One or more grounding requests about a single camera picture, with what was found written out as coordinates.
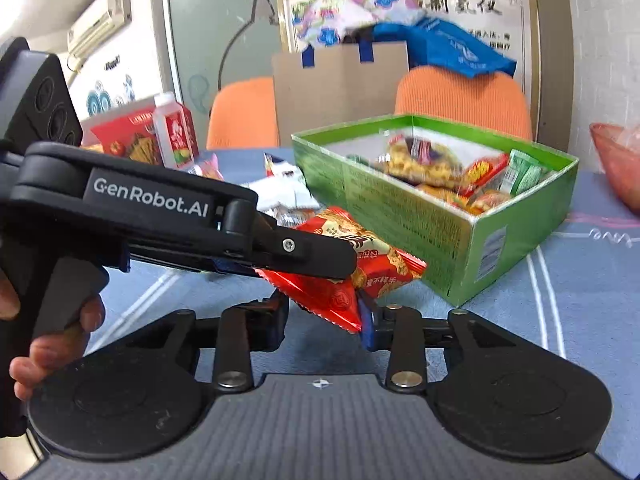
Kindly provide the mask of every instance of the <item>green snack packet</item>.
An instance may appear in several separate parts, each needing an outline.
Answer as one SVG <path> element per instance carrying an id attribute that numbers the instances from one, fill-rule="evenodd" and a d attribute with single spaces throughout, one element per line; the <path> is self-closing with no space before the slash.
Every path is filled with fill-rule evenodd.
<path id="1" fill-rule="evenodd" d="M 511 150 L 509 167 L 504 174 L 500 191 L 517 196 L 538 184 L 546 168 L 532 156 Z"/>

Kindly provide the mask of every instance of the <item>human hand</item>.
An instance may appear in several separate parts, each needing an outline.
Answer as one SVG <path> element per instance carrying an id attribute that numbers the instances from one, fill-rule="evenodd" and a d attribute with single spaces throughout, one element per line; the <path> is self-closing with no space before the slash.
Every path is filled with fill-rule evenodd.
<path id="1" fill-rule="evenodd" d="M 0 271 L 0 319 L 12 319 L 20 310 L 18 295 Z M 47 375 L 79 359 L 89 342 L 89 334 L 104 321 L 104 305 L 100 296 L 87 301 L 80 310 L 80 323 L 63 333 L 48 334 L 34 339 L 28 357 L 16 357 L 9 366 L 9 375 L 16 381 L 15 396 L 21 400 L 31 397 Z"/>

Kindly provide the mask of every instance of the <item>poster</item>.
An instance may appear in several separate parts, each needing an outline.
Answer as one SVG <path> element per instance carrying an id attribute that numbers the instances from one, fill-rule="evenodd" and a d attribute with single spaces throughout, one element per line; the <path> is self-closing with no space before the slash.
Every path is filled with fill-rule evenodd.
<path id="1" fill-rule="evenodd" d="M 306 47 L 296 37 L 294 24 L 312 1 L 279 1 L 280 38 L 286 52 L 300 52 Z M 536 0 L 421 0 L 421 5 L 429 15 L 457 24 L 504 56 L 516 60 L 513 78 L 526 96 L 535 132 L 540 100 Z"/>

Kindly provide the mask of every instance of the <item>open box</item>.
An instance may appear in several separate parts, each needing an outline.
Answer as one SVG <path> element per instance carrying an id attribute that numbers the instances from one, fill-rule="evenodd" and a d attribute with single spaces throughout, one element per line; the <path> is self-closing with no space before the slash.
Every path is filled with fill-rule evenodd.
<path id="1" fill-rule="evenodd" d="M 426 137 L 430 132 L 444 134 L 459 150 L 464 150 L 464 141 L 507 153 L 520 150 L 555 173 L 504 205 L 473 216 L 346 158 L 385 153 L 385 130 Z M 377 118 L 295 134 L 293 149 L 296 164 L 318 200 L 346 209 L 388 243 L 425 260 L 423 281 L 455 306 L 511 269 L 564 221 L 578 171 L 577 158 L 547 146 L 418 116 Z"/>

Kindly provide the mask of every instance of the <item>chair backrest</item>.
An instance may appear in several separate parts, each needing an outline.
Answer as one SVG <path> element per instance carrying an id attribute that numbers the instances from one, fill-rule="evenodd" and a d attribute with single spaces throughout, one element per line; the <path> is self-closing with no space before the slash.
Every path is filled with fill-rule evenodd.
<path id="1" fill-rule="evenodd" d="M 521 139 L 533 138 L 524 94 L 502 72 L 469 79 L 434 66 L 414 68 L 398 85 L 396 114 L 439 117 Z"/>
<path id="2" fill-rule="evenodd" d="M 272 148 L 280 143 L 273 78 L 226 85 L 213 101 L 207 149 Z"/>

